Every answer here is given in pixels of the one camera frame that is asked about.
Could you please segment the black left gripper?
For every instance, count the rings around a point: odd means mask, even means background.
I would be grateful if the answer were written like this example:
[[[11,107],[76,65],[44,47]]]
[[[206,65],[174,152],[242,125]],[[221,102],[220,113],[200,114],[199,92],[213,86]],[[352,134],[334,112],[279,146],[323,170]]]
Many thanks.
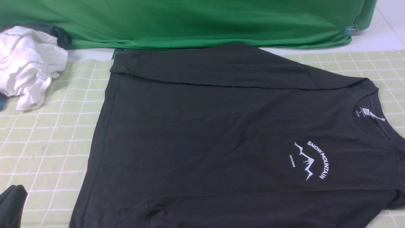
[[[23,185],[11,185],[0,195],[0,227],[20,228],[27,198]]]

